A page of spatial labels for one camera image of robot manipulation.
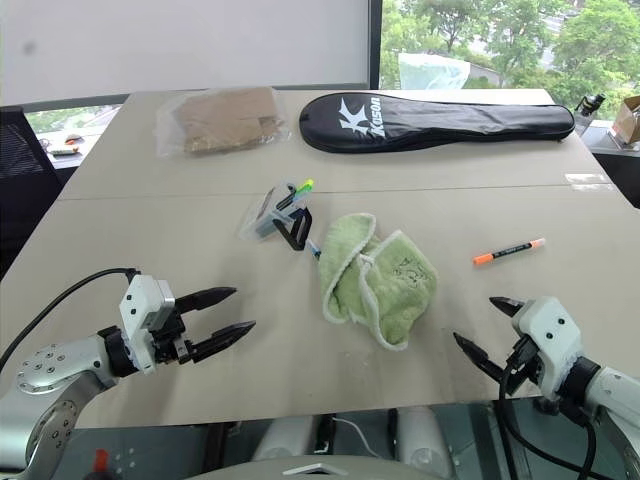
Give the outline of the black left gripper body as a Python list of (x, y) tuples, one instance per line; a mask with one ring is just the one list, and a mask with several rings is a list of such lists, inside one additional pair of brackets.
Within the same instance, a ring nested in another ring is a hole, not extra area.
[(188, 303), (177, 303), (154, 313), (149, 320), (148, 331), (152, 335), (152, 353), (156, 364), (174, 361), (184, 364), (193, 360), (194, 344), (182, 337), (186, 330), (182, 315), (191, 310)]

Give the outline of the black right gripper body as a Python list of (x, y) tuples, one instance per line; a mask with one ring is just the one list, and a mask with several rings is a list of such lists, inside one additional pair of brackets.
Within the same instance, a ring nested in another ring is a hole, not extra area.
[(534, 340), (525, 334), (514, 344), (513, 351), (506, 360), (501, 375), (501, 395), (513, 395), (526, 380), (537, 385), (540, 370), (539, 348)]

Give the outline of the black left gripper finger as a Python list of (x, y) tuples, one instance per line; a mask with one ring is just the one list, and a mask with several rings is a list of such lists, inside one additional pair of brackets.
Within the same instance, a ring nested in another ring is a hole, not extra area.
[(180, 314), (204, 310), (224, 301), (236, 292), (237, 289), (234, 287), (213, 287), (200, 290), (177, 298), (175, 300), (175, 309)]
[(230, 348), (248, 334), (255, 325), (255, 321), (240, 322), (212, 333), (208, 339), (190, 346), (190, 360), (198, 363)]

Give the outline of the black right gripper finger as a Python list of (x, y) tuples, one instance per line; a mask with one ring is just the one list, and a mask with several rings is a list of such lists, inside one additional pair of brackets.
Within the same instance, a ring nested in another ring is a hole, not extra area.
[(453, 336), (456, 344), (479, 370), (497, 383), (501, 382), (504, 376), (504, 369), (491, 361), (485, 350), (457, 332), (454, 332)]
[(494, 307), (510, 318), (515, 317), (525, 306), (523, 301), (503, 296), (492, 296), (489, 298), (489, 301)]

